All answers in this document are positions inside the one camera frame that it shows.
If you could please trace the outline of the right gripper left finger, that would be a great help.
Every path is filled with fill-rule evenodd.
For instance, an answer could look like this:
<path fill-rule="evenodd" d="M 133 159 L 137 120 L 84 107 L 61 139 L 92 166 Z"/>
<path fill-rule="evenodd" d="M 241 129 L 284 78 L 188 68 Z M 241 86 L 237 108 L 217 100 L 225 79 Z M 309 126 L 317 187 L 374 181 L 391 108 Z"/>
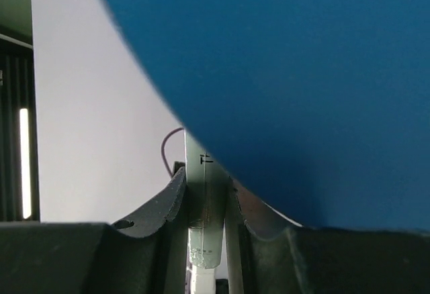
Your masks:
<path fill-rule="evenodd" d="M 183 293 L 185 171 L 113 224 L 1 224 L 2 293 Z"/>

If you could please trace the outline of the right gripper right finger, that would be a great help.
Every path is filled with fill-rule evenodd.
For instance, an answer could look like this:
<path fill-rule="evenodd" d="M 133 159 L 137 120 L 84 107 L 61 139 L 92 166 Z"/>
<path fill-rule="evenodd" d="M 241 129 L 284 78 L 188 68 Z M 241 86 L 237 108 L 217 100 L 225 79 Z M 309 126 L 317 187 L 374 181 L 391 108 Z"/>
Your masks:
<path fill-rule="evenodd" d="M 297 226 L 233 182 L 226 205 L 231 293 L 428 293 L 429 235 Z"/>

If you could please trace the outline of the pale green Gatsby book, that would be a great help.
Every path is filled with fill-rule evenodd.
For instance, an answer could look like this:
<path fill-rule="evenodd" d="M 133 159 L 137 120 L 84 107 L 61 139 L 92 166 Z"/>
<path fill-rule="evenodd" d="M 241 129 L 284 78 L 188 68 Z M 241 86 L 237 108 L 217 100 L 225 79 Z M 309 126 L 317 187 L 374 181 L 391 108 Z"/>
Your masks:
<path fill-rule="evenodd" d="M 199 268 L 213 269 L 221 260 L 230 177 L 189 132 L 184 136 L 189 196 L 189 259 Z"/>

